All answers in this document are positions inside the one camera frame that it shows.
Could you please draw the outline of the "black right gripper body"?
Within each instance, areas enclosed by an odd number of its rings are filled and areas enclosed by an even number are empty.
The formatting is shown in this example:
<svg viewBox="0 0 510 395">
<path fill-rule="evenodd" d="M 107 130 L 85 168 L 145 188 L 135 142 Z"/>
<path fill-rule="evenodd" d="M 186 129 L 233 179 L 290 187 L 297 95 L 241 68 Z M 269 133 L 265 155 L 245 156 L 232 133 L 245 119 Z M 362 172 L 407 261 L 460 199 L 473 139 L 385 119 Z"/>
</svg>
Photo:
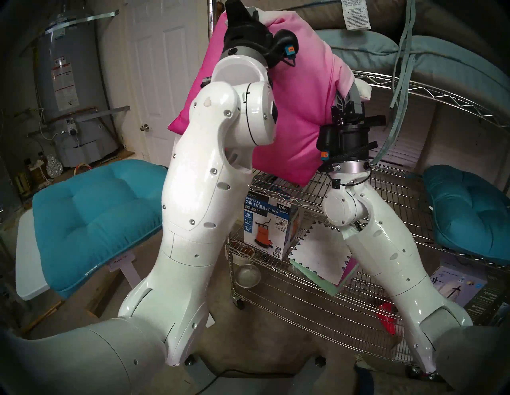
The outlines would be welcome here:
<svg viewBox="0 0 510 395">
<path fill-rule="evenodd" d="M 369 142 L 369 131 L 375 126 L 386 126 L 386 117 L 341 115 L 334 117 L 332 123 L 320 126 L 320 167 L 332 168 L 334 164 L 349 161 L 366 162 L 369 151 L 378 147 L 376 141 Z"/>
</svg>

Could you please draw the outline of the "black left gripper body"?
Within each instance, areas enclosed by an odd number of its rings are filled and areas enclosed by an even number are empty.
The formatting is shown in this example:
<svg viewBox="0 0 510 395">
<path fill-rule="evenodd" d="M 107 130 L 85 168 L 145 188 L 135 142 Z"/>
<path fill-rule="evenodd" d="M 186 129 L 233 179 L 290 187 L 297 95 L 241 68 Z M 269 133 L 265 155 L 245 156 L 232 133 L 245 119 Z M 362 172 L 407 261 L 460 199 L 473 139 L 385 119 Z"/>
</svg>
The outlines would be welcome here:
<svg viewBox="0 0 510 395">
<path fill-rule="evenodd" d="M 274 68 L 280 62 L 295 67 L 299 51 L 297 36 L 288 29 L 272 34 L 258 21 L 256 13 L 249 15 L 248 20 L 233 21 L 233 25 L 228 19 L 221 58 L 240 55 L 253 58 L 267 68 Z"/>
</svg>

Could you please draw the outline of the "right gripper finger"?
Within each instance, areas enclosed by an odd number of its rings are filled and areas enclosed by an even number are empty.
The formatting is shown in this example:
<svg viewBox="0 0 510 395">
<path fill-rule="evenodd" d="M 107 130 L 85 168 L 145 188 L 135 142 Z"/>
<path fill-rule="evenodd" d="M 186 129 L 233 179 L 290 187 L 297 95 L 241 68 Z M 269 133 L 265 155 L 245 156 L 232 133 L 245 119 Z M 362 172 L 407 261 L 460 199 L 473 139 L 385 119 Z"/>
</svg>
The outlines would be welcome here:
<svg viewBox="0 0 510 395">
<path fill-rule="evenodd" d="M 364 118 L 364 104 L 356 84 L 352 84 L 346 95 L 346 119 L 360 120 Z"/>
<path fill-rule="evenodd" d="M 346 119 L 346 99 L 337 90 L 332 105 L 332 120 Z"/>
</svg>

